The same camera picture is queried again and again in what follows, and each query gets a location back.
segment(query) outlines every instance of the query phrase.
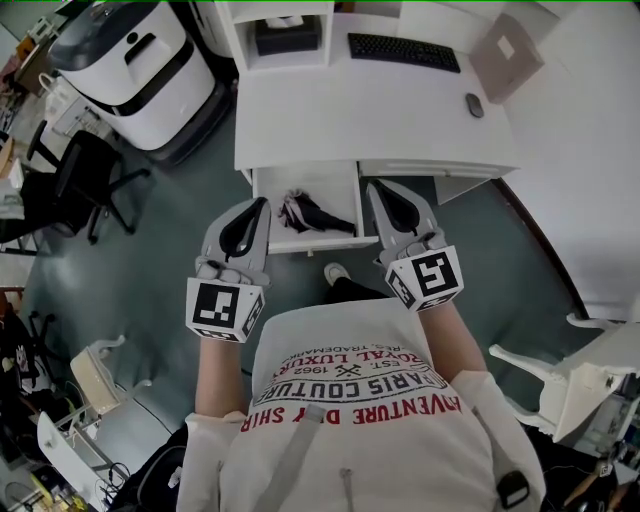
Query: strap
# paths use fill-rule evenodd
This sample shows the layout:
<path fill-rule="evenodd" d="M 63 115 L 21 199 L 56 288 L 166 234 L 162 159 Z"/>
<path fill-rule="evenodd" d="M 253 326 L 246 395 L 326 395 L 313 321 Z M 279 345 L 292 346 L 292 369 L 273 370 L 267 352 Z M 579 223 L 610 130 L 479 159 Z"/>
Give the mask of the strap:
<path fill-rule="evenodd" d="M 289 444 L 284 449 L 269 485 L 260 495 L 253 512 L 277 512 L 296 484 L 307 451 L 315 437 L 325 410 L 309 404 Z"/>

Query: white box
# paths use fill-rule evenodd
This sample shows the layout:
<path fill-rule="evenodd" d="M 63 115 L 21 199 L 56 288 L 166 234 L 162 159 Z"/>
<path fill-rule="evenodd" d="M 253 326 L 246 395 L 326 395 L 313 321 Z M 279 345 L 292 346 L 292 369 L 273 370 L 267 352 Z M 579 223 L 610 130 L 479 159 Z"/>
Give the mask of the white box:
<path fill-rule="evenodd" d="M 453 245 L 394 261 L 385 281 L 409 311 L 449 302 L 464 288 Z"/>

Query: computer mouse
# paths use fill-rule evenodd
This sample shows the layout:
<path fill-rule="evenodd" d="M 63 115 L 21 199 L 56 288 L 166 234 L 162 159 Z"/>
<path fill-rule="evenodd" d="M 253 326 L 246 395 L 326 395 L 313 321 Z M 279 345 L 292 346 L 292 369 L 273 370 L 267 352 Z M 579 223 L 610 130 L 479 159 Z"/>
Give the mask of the computer mouse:
<path fill-rule="evenodd" d="M 482 103 L 480 103 L 480 98 L 478 98 L 475 94 L 467 93 L 465 99 L 467 100 L 467 107 L 469 107 L 469 112 L 473 117 L 484 117 L 484 109 L 482 108 Z"/>

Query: open drawer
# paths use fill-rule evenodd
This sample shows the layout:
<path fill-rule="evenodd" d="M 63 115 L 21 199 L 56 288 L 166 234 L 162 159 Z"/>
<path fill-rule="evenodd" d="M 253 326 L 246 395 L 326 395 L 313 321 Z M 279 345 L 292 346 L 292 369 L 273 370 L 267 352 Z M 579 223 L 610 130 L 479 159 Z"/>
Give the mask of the open drawer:
<path fill-rule="evenodd" d="M 281 167 L 262 167 L 252 172 L 253 197 L 271 204 L 269 253 L 353 249 L 378 242 L 364 236 L 358 169 L 355 162 L 306 162 Z M 278 219 L 285 194 L 302 189 L 324 211 L 356 226 L 356 236 L 341 231 L 305 231 L 286 228 Z"/>

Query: black buckle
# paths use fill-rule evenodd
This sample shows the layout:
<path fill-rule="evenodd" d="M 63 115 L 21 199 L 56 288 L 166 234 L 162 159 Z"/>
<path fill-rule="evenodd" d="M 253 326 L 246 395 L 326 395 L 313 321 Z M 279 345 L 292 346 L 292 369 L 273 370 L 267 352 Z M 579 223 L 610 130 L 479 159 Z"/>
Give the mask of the black buckle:
<path fill-rule="evenodd" d="M 496 486 L 502 508 L 509 510 L 520 505 L 529 497 L 529 482 L 521 471 L 511 471 L 504 475 Z"/>

